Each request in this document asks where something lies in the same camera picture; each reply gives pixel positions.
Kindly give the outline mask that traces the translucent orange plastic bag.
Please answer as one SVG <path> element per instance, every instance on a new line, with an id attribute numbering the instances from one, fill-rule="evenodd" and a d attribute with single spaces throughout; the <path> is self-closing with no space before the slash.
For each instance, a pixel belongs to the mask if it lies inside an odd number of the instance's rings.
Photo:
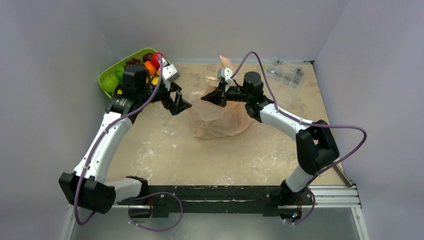
<path id="1" fill-rule="evenodd" d="M 226 107 L 214 105 L 201 97 L 211 93 L 218 86 L 218 78 L 207 76 L 206 87 L 193 91 L 188 96 L 192 107 L 188 110 L 192 135 L 199 139 L 214 139 L 236 136 L 248 129 L 254 122 L 245 112 L 245 104 L 229 101 Z"/>

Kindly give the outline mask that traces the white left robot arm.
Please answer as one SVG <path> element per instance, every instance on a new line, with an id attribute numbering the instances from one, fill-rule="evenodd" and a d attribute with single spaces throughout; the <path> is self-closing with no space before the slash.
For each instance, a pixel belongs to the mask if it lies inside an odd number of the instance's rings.
<path id="1" fill-rule="evenodd" d="M 71 173 L 64 172 L 59 178 L 59 185 L 74 212 L 86 209 L 105 214 L 126 199 L 138 205 L 148 201 L 145 179 L 129 176 L 106 182 L 106 178 L 123 137 L 143 108 L 149 103 L 161 102 L 172 115 L 177 115 L 192 106 L 183 99 L 182 89 L 175 83 L 180 77 L 176 67 L 166 64 L 159 73 L 161 80 L 153 79 L 140 65 L 124 70 L 122 84 L 109 99 L 100 128 L 83 159 Z"/>

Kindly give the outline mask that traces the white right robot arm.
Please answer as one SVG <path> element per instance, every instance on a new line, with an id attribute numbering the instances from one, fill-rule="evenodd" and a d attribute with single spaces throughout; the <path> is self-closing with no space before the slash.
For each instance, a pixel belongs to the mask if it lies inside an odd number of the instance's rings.
<path id="1" fill-rule="evenodd" d="M 243 102 L 252 119 L 276 128 L 295 141 L 298 166 L 282 182 L 280 191 L 284 202 L 294 203 L 312 178 L 340 156 L 328 124 L 324 120 L 301 120 L 283 110 L 264 94 L 264 83 L 257 72 L 246 73 L 242 85 L 231 85 L 229 81 L 228 77 L 222 78 L 218 87 L 201 99 L 222 108 L 228 102 Z"/>

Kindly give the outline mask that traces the yellow lemon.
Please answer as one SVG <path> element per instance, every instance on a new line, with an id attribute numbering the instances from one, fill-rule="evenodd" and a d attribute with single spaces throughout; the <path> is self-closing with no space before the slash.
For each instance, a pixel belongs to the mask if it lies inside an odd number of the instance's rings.
<path id="1" fill-rule="evenodd" d="M 153 86 L 156 86 L 156 85 L 158 84 L 158 82 L 159 82 L 159 77 L 158 77 L 157 75 L 153 76 L 153 77 L 150 79 L 150 83 L 151 83 Z"/>

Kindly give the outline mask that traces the orange tangerine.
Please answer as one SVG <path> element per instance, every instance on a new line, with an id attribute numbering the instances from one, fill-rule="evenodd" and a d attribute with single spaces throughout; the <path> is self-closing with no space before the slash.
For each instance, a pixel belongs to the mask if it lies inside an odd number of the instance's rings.
<path id="1" fill-rule="evenodd" d="M 154 76 L 157 74 L 158 69 L 153 65 L 153 63 L 150 60 L 145 61 L 143 65 L 148 71 L 150 76 Z"/>

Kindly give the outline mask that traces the red apple in basket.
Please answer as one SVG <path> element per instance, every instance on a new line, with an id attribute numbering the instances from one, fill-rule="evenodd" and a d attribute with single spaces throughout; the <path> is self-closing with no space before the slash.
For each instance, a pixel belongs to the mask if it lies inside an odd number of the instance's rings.
<path id="1" fill-rule="evenodd" d="M 155 52 L 152 54 L 150 61 L 156 69 L 159 69 L 163 59 L 166 59 L 166 57 L 161 52 Z"/>

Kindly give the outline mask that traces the dark purple grape bunch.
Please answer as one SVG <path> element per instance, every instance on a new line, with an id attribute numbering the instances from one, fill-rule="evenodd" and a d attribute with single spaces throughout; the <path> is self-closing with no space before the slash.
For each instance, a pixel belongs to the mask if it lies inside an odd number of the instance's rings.
<path id="1" fill-rule="evenodd" d="M 132 57 L 131 59 L 129 59 L 125 62 L 125 65 L 126 66 L 133 66 L 133 65 L 139 65 L 141 63 L 142 63 L 142 61 L 140 59 Z"/>

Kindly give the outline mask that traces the clear plastic screw box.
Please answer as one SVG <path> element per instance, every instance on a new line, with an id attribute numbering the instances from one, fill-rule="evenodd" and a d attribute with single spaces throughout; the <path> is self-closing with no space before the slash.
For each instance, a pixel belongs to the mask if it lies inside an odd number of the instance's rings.
<path id="1" fill-rule="evenodd" d="M 279 104 L 288 107 L 295 100 L 305 75 L 304 69 L 292 62 L 273 57 L 265 73 L 269 79 L 278 82 L 273 92 Z"/>

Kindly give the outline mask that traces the small green lime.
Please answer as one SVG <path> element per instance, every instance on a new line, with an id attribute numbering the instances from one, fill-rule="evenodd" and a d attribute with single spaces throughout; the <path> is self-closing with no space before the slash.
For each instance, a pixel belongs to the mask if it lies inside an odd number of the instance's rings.
<path id="1" fill-rule="evenodd" d="M 118 66 L 115 69 L 115 75 L 119 80 L 122 80 L 124 71 L 125 71 L 125 68 L 123 66 Z"/>

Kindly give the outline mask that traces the green plastic fruit basket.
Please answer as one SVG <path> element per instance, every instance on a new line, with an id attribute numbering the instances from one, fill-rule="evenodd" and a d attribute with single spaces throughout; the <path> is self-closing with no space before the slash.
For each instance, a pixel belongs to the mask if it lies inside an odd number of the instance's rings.
<path id="1" fill-rule="evenodd" d="M 161 72 L 159 57 L 162 57 L 162 66 L 164 68 L 170 65 L 163 53 L 152 48 L 143 48 L 119 60 L 101 73 L 98 77 L 99 86 L 109 98 L 116 94 L 122 94 L 124 86 L 131 87 L 135 85 L 151 88 L 158 83 Z M 140 80 L 130 80 L 129 77 L 124 76 L 125 72 L 139 69 L 144 71 Z"/>

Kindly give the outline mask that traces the green bumpy custard apple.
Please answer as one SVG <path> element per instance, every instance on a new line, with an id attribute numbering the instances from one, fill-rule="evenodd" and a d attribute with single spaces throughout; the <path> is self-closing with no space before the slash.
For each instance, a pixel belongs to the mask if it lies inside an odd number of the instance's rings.
<path id="1" fill-rule="evenodd" d="M 120 80 L 114 74 L 109 74 L 100 81 L 101 88 L 109 94 L 112 94 L 119 84 Z"/>

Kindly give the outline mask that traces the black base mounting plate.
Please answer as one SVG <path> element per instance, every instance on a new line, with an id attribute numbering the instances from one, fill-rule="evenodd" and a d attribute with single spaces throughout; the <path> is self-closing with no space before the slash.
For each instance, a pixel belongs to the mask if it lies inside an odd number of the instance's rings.
<path id="1" fill-rule="evenodd" d="M 309 189 L 287 194 L 280 185 L 147 185 L 142 199 L 129 198 L 120 205 L 145 206 L 152 217 L 170 213 L 260 214 L 264 217 L 300 219 L 312 207 Z"/>

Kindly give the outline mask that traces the front aluminium rail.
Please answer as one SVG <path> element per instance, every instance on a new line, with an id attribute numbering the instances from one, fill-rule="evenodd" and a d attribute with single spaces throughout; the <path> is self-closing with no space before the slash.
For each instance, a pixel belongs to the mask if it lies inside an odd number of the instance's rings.
<path id="1" fill-rule="evenodd" d="M 276 209 L 357 208 L 361 202 L 355 187 L 311 186 L 283 197 L 279 186 L 150 185 L 141 190 L 146 199 L 124 197 L 112 188 L 98 186 L 79 194 L 78 205 L 105 214 L 111 208 L 176 213 L 179 205 L 188 213 L 253 213 Z"/>

